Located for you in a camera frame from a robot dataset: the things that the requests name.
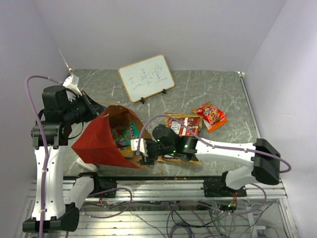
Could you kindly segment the red paper bag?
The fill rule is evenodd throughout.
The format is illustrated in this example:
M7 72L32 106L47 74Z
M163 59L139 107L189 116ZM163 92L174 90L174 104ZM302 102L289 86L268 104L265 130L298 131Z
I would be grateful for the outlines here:
M137 130L141 131L143 123L133 110L120 105L108 106L88 124L71 148L87 164L133 169L149 167L140 164L141 156L124 158L114 142L111 129L127 126L131 122L135 122Z

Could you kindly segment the tan kettle chips bag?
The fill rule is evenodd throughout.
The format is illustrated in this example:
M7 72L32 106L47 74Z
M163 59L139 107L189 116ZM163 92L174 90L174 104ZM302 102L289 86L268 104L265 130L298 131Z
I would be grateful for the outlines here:
M203 117L194 114L173 114L165 113L165 115L171 116L182 121L187 127L189 127L196 135L199 135L203 128ZM165 125L171 128L179 136L192 136L192 134L185 129L180 123L176 122L171 118L164 118ZM200 165L201 162L197 158L191 159L189 161L184 161L180 157L175 157L173 154L161 156L162 161L170 161L173 163L189 163Z

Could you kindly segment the orange snack bag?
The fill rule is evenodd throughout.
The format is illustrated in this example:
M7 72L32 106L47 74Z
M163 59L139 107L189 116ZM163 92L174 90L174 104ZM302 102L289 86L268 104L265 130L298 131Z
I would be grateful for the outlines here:
M196 111L198 108L199 107L194 108L191 111L196 114ZM223 126L224 124L226 124L228 122L227 116L225 117L225 119L223 119L222 121L220 121L214 125L209 124L204 118L203 118L203 120L204 120L205 126L207 127L208 133L215 131L216 129L218 129L219 127Z

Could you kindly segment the red cookie snack bag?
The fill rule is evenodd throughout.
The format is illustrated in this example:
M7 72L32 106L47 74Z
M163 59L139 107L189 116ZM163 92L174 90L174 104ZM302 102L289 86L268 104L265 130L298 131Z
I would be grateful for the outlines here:
M216 108L210 102L202 104L197 109L196 114L202 116L211 125L222 121L226 117L226 114L223 111Z

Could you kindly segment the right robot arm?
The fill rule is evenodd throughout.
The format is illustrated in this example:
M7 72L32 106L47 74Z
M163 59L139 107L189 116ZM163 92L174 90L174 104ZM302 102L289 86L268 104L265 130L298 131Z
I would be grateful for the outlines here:
M240 164L240 168L222 173L218 190L224 196L230 196L247 184L277 185L280 180L280 153L261 138L255 143L223 143L196 135L180 136L160 124L153 130L153 139L133 139L131 148L142 156L144 163L160 156L173 155L186 162L213 159Z

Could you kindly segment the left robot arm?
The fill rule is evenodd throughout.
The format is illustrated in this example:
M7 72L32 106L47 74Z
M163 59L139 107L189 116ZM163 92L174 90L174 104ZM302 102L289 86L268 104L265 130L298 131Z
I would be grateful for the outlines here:
M64 196L63 159L72 139L72 125L94 120L105 107L74 85L47 87L42 99L44 107L35 112L36 124L31 130L37 161L36 201L22 229L26 233L73 232L85 198L97 196L101 184L97 175L83 173Z

